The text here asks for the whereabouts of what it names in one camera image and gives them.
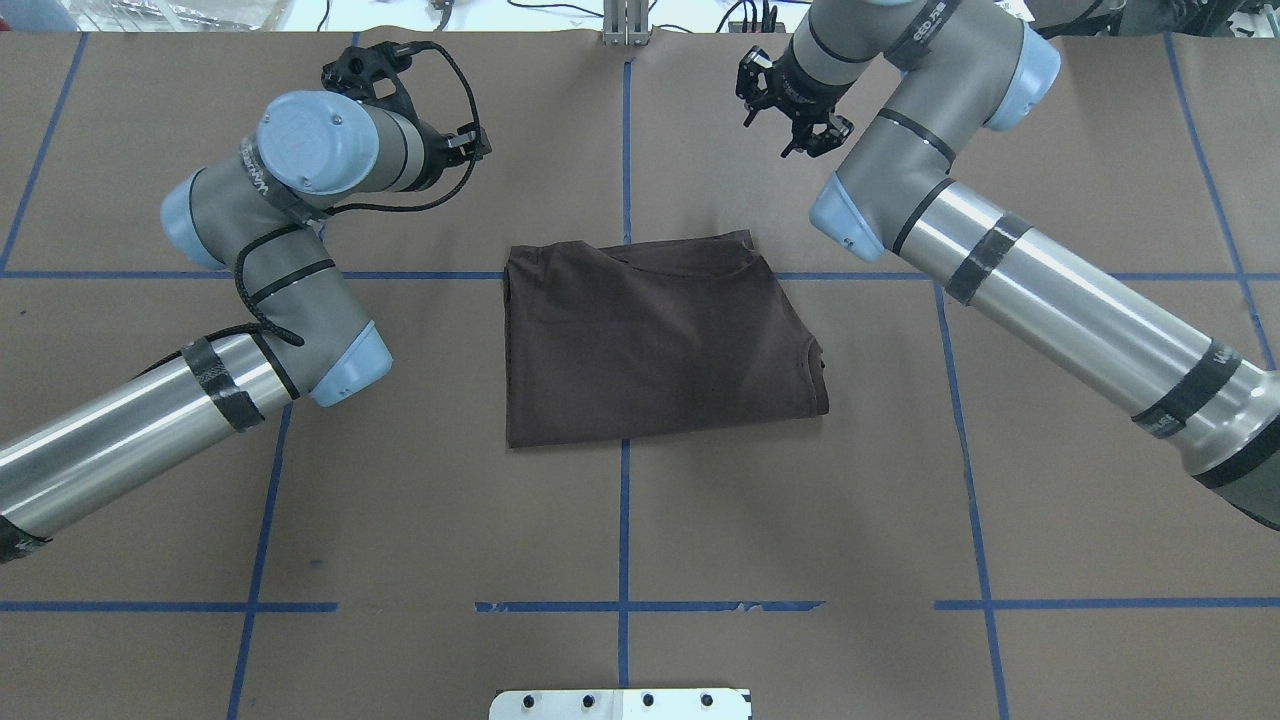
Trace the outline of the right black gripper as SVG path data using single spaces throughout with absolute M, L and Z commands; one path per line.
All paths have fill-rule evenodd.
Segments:
M 748 113 L 744 127 L 771 108 L 778 108 L 791 119 L 791 140 L 781 151 L 782 158 L 794 152 L 819 158 L 845 145 L 854 124 L 833 111 L 850 88 L 850 82 L 831 85 L 817 79 L 801 68 L 792 50 L 785 50 L 772 61 L 760 46 L 751 46 L 736 70 L 736 96 Z

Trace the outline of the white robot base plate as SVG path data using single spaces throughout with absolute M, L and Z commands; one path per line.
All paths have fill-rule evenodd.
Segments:
M 717 688 L 503 691 L 489 719 L 753 719 L 750 692 Z

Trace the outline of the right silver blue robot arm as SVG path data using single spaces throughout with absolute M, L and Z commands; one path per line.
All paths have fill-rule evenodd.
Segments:
M 979 129 L 1012 128 L 1059 76 L 1059 51 L 992 1 L 815 1 L 786 49 L 751 47 L 736 95 L 792 124 L 817 158 L 851 135 L 835 110 L 870 61 L 901 76 L 809 211 L 865 261 L 893 252 L 1174 446 L 1190 477 L 1279 521 L 1277 373 L 1187 324 L 952 178 Z

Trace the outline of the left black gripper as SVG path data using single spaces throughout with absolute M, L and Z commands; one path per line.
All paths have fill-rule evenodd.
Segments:
M 403 120 L 404 169 L 399 176 L 401 192 L 417 192 L 435 184 L 447 167 L 475 163 L 492 152 L 492 142 L 483 126 L 462 126 L 454 133 L 440 133 L 421 120 Z

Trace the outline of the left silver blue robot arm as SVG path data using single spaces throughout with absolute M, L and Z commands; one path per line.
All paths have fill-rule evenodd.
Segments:
M 3 446 L 3 561 L 298 398 L 332 406 L 392 356 L 323 227 L 364 193 L 420 191 L 472 170 L 489 142 L 477 106 L 434 131 L 403 97 L 303 90 L 271 100 L 239 147 L 163 204 L 170 242 L 216 272 L 239 318 Z

